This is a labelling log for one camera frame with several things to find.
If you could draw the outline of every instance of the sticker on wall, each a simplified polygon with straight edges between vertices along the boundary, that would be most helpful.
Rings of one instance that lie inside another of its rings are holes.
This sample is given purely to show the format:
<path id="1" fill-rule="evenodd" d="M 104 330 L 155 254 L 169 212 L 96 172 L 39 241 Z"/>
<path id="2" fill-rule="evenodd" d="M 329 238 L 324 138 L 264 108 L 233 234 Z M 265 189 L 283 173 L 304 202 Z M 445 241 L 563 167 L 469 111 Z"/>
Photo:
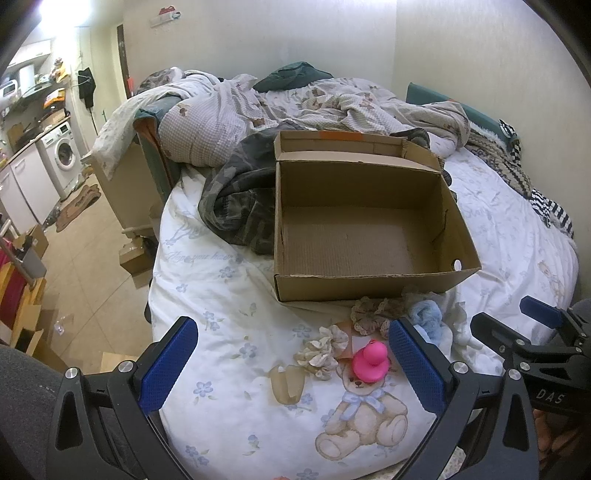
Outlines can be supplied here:
<path id="1" fill-rule="evenodd" d="M 178 20 L 179 18 L 181 18 L 181 12 L 170 5 L 169 7 L 160 9 L 158 16 L 150 20 L 150 26 L 155 28 L 159 25 L 172 22 L 173 20 Z"/>

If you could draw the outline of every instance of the blue gripper pad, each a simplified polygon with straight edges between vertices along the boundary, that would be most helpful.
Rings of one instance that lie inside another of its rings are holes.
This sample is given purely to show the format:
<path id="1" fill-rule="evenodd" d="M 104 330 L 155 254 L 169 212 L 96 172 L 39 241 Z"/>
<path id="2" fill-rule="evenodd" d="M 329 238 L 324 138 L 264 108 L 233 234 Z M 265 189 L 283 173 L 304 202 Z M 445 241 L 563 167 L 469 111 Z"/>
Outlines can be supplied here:
<path id="1" fill-rule="evenodd" d="M 527 315 L 548 328 L 562 327 L 562 314 L 560 310 L 546 305 L 543 301 L 533 297 L 523 297 L 519 303 L 521 313 Z"/>
<path id="2" fill-rule="evenodd" d="M 423 408 L 441 416 L 447 407 L 444 382 L 400 322 L 390 322 L 388 343 Z"/>
<path id="3" fill-rule="evenodd" d="M 144 415 L 160 410 L 197 346 L 197 323 L 187 319 L 144 375 L 138 405 Z"/>

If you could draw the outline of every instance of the door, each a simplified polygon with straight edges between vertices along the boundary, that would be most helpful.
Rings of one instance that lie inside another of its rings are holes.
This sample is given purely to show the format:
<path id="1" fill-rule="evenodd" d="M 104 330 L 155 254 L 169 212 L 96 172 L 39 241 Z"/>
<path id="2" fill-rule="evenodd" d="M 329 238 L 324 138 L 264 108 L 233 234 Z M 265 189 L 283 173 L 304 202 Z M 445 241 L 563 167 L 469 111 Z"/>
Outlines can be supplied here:
<path id="1" fill-rule="evenodd" d="M 35 144 L 29 146 L 10 167 L 33 215 L 42 225 L 60 200 Z"/>
<path id="2" fill-rule="evenodd" d="M 37 224 L 10 168 L 0 173 L 0 202 L 18 233 L 25 233 Z"/>
<path id="3" fill-rule="evenodd" d="M 62 138 L 57 142 L 55 150 L 55 161 L 57 166 L 64 171 L 69 171 L 76 164 L 76 156 L 70 145 L 69 138 Z"/>

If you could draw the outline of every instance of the cardboard box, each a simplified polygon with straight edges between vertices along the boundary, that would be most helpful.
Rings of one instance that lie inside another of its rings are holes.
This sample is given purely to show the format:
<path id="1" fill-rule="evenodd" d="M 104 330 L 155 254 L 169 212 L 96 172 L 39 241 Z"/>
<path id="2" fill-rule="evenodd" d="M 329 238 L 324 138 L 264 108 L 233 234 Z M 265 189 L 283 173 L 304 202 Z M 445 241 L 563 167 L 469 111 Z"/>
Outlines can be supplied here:
<path id="1" fill-rule="evenodd" d="M 31 228 L 28 232 L 28 235 L 33 237 L 33 250 L 37 253 L 39 258 L 43 257 L 43 254 L 49 247 L 49 241 L 43 232 L 43 227 L 41 225 L 35 225 Z M 25 242 L 26 235 L 20 235 L 14 242 L 14 246 L 16 248 L 21 248 Z"/>
<path id="2" fill-rule="evenodd" d="M 441 293 L 482 268 L 428 150 L 382 135 L 283 131 L 275 153 L 280 301 Z"/>
<path id="3" fill-rule="evenodd" d="M 132 275 L 149 270 L 154 266 L 154 259 L 138 236 L 119 250 L 119 264 Z"/>

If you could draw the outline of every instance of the white cabinet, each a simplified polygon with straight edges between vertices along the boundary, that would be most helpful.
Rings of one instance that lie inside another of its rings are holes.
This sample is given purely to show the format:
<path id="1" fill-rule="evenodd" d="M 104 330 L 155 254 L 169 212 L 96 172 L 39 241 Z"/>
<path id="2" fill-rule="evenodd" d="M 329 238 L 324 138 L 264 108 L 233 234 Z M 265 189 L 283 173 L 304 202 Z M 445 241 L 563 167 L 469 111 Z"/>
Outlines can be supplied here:
<path id="1" fill-rule="evenodd" d="M 51 40 L 38 41 L 25 45 L 18 49 L 17 54 L 12 58 L 10 65 L 6 69 L 6 73 L 12 75 L 21 68 L 31 64 L 35 66 L 35 71 L 37 71 L 50 55 Z"/>
<path id="2" fill-rule="evenodd" d="M 18 186 L 42 225 L 60 200 L 37 146 L 32 143 L 10 164 Z"/>
<path id="3" fill-rule="evenodd" d="M 0 202 L 19 233 L 24 233 L 37 224 L 10 167 L 0 172 Z"/>
<path id="4" fill-rule="evenodd" d="M 36 57 L 43 55 L 49 55 L 51 53 L 51 40 L 38 41 L 35 43 L 29 43 L 18 49 L 18 52 L 10 62 L 10 67 L 18 64 L 30 61 Z"/>

